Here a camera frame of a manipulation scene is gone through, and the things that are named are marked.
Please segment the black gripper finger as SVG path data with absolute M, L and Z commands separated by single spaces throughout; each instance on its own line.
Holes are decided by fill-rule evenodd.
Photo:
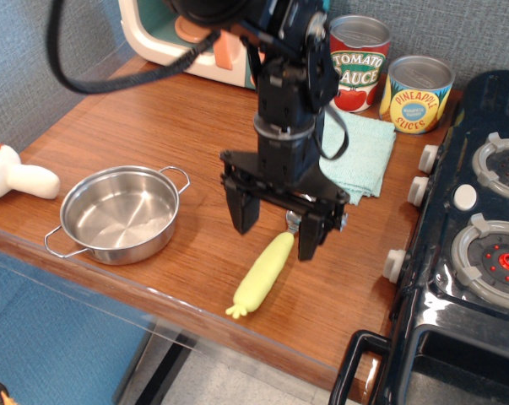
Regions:
M 258 221 L 260 198 L 232 186 L 225 187 L 225 194 L 232 224 L 244 235 Z
M 333 227 L 333 221 L 319 213 L 306 213 L 301 217 L 299 229 L 298 259 L 310 261 L 321 245 L 328 232 Z

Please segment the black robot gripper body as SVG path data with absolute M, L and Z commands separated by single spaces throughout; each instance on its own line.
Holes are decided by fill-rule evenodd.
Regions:
M 222 184 L 250 192 L 261 201 L 303 216 L 319 213 L 341 219 L 349 194 L 329 180 L 319 161 L 338 159 L 348 147 L 345 139 L 333 156 L 322 150 L 324 116 L 312 116 L 298 127 L 281 127 L 254 118 L 257 151 L 224 150 Z

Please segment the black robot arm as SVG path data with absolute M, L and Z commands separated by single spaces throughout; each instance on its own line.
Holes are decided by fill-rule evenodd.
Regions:
M 338 75 L 320 1 L 173 1 L 187 21 L 238 37 L 257 90 L 254 152 L 225 150 L 222 183 L 235 229 L 257 222 L 261 202 L 301 218 L 299 253 L 313 258 L 331 230 L 344 226 L 349 195 L 321 171 L 324 119 Z

